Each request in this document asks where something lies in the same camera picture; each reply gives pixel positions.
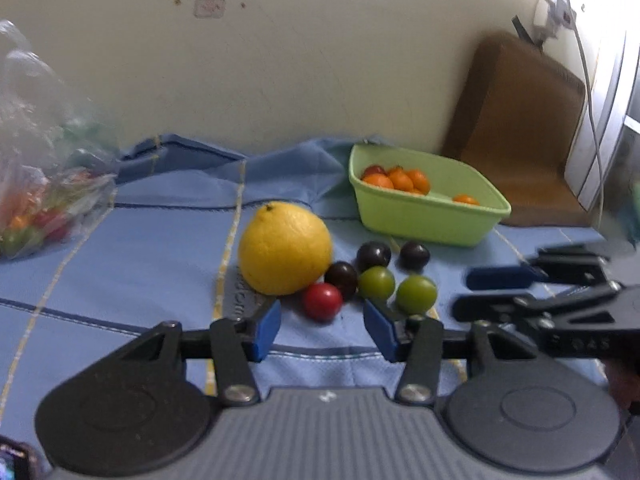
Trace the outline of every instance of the electronic device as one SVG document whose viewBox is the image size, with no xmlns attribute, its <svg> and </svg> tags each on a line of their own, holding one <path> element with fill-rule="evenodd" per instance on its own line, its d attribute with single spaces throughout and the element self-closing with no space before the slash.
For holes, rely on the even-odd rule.
<svg viewBox="0 0 640 480">
<path fill-rule="evenodd" d="M 41 476 L 36 450 L 0 435 L 0 480 L 38 480 Z"/>
</svg>

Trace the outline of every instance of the white wall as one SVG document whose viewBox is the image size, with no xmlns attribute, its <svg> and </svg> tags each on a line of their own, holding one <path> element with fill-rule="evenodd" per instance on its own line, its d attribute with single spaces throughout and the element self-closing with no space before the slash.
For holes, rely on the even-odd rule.
<svg viewBox="0 0 640 480">
<path fill-rule="evenodd" d="M 123 145 L 177 132 L 260 152 L 323 132 L 434 151 L 480 35 L 536 3 L 226 0 L 196 19 L 180 1 L 0 0 L 0 18 L 120 117 Z M 549 50 L 579 72 L 570 39 Z"/>
</svg>

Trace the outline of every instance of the bed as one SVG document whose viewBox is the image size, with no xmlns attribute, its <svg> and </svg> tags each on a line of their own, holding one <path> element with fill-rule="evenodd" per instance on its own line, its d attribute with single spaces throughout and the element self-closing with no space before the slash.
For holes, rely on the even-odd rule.
<svg viewBox="0 0 640 480">
<path fill-rule="evenodd" d="M 66 378 L 162 320 L 205 328 L 221 316 L 251 314 L 262 298 L 236 267 L 239 235 L 270 200 L 295 202 L 329 227 L 336 260 L 385 237 L 358 220 L 346 163 L 353 143 L 315 139 L 259 156 L 183 137 L 149 139 L 125 152 L 117 193 L 94 229 L 31 258 L 0 264 L 0 432 L 38 446 L 33 415 Z M 586 228 L 496 227 L 473 249 L 430 246 L 426 274 L 439 289 L 434 316 L 458 326 L 448 304 L 465 291 L 468 266 L 512 264 L 540 245 L 597 240 Z M 390 266 L 397 277 L 402 273 Z M 537 286 L 548 296 L 558 288 Z M 595 362 L 568 362 L 605 383 Z M 263 395 L 275 385 L 363 386 L 392 390 L 401 365 L 373 345 L 358 301 L 319 326 L 284 300 L 270 355 L 255 365 Z M 462 363 L 443 366 L 440 393 L 464 380 Z M 188 379 L 214 391 L 212 367 L 190 364 Z"/>
</svg>

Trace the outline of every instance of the black circular pad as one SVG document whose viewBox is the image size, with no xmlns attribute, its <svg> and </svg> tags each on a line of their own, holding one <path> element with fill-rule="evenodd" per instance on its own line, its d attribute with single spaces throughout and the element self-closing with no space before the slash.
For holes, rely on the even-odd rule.
<svg viewBox="0 0 640 480">
<path fill-rule="evenodd" d="M 446 420 L 482 458 L 546 474 L 593 463 L 620 425 L 604 389 L 552 360 L 500 362 L 452 394 Z"/>
<path fill-rule="evenodd" d="M 180 458 L 207 431 L 207 397 L 171 375 L 77 376 L 53 390 L 36 412 L 49 460 L 84 475 L 130 476 Z"/>
</svg>

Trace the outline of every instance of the yellow stripe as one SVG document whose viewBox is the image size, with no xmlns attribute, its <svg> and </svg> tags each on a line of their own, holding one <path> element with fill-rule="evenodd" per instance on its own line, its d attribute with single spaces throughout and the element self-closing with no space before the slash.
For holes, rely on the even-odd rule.
<svg viewBox="0 0 640 480">
<path fill-rule="evenodd" d="M 389 237 L 389 245 L 391 246 L 391 250 L 393 252 L 395 253 L 400 252 L 400 245 L 391 236 Z M 428 312 L 428 314 L 429 314 L 429 317 L 431 317 L 432 319 L 440 321 L 440 314 L 438 314 L 438 310 L 435 307 L 433 307 Z M 464 383 L 467 379 L 465 365 L 462 364 L 462 361 L 460 359 L 453 359 L 451 362 L 456 367 L 456 371 L 458 372 L 458 377 L 460 378 L 460 381 Z"/>
<path fill-rule="evenodd" d="M 160 140 L 160 136 L 154 137 L 154 143 L 156 145 L 156 150 L 154 151 L 154 154 L 151 155 L 151 171 L 149 171 L 149 176 L 154 174 L 154 171 L 156 170 L 156 163 L 160 158 L 160 154 L 158 153 L 162 147 L 162 140 Z"/>
<path fill-rule="evenodd" d="M 14 384 L 15 371 L 18 368 L 18 363 L 20 362 L 20 358 L 22 357 L 22 354 L 24 352 L 25 346 L 27 346 L 27 341 L 29 340 L 29 337 L 31 336 L 31 332 L 33 331 L 33 328 L 36 325 L 36 321 L 38 319 L 38 316 L 40 315 L 40 313 L 44 309 L 45 305 L 47 304 L 47 301 L 49 301 L 49 298 L 50 298 L 50 296 L 51 296 L 51 294 L 53 292 L 53 289 L 55 288 L 56 284 L 58 283 L 58 280 L 60 279 L 60 276 L 62 275 L 62 271 L 66 267 L 66 264 L 68 264 L 71 261 L 71 259 L 74 256 L 76 256 L 76 254 L 78 253 L 80 248 L 89 239 L 89 236 L 91 236 L 91 234 L 96 230 L 98 225 L 100 225 L 101 222 L 107 217 L 107 215 L 111 211 L 113 211 L 114 198 L 115 198 L 115 196 L 113 195 L 111 197 L 111 201 L 110 201 L 109 208 L 107 209 L 107 211 L 105 211 L 103 213 L 103 215 L 100 216 L 100 218 L 98 218 L 98 221 L 91 227 L 91 229 L 89 229 L 86 232 L 84 237 L 82 237 L 82 239 L 76 244 L 74 249 L 59 264 L 58 268 L 56 269 L 55 274 L 53 275 L 53 279 L 51 280 L 51 282 L 49 283 L 49 286 L 44 291 L 44 294 L 40 298 L 40 301 L 36 304 L 36 308 L 34 309 L 33 313 L 31 313 L 31 317 L 29 319 L 29 322 L 27 323 L 27 328 L 25 329 L 24 333 L 22 334 L 22 338 L 20 339 L 20 342 L 18 343 L 18 348 L 15 351 L 14 360 L 11 362 L 11 366 L 9 367 L 9 373 L 7 374 L 6 381 L 4 383 L 4 387 L 2 388 L 2 394 L 0 394 L 0 425 L 2 424 L 2 417 L 4 416 L 4 409 L 6 407 L 6 403 L 7 403 L 7 400 L 9 398 L 9 392 L 11 390 L 11 386 L 12 386 L 12 384 Z"/>
<path fill-rule="evenodd" d="M 509 248 L 513 251 L 513 253 L 518 257 L 518 259 L 521 262 L 526 262 L 527 261 L 527 259 L 518 250 L 518 248 L 515 245 L 513 245 L 509 240 L 507 240 L 507 237 L 505 235 L 503 235 L 500 231 L 498 231 L 498 229 L 496 229 L 495 227 L 494 227 L 494 233 L 496 233 L 498 235 L 498 238 L 500 238 L 500 240 L 502 240 L 504 243 L 506 243 L 509 246 Z M 542 287 L 546 290 L 546 293 L 548 295 L 550 295 L 551 297 L 555 296 L 554 292 L 545 283 L 542 283 Z"/>
<path fill-rule="evenodd" d="M 565 233 L 564 231 L 562 231 L 561 228 L 558 228 L 558 231 L 560 231 L 560 234 L 562 236 L 564 236 L 567 240 L 569 240 L 570 243 L 573 243 L 573 240 L 571 240 L 571 238 L 569 238 L 569 235 L 567 233 Z"/>
<path fill-rule="evenodd" d="M 222 253 L 222 261 L 218 268 L 218 277 L 216 279 L 215 286 L 215 304 L 213 306 L 213 319 L 219 319 L 222 317 L 222 306 L 225 301 L 225 277 L 226 270 L 229 266 L 229 260 L 231 259 L 231 252 L 233 250 L 234 241 L 236 239 L 236 233 L 238 232 L 238 224 L 240 223 L 240 215 L 242 213 L 242 193 L 244 192 L 244 176 L 246 174 L 246 162 L 243 160 L 240 163 L 240 182 L 238 184 L 238 191 L 236 192 L 236 210 L 234 212 L 234 219 L 231 222 L 231 227 L 226 235 L 225 250 Z M 216 376 L 214 373 L 213 360 L 209 359 L 207 362 L 207 379 L 205 384 L 205 393 L 207 395 L 216 394 Z"/>
</svg>

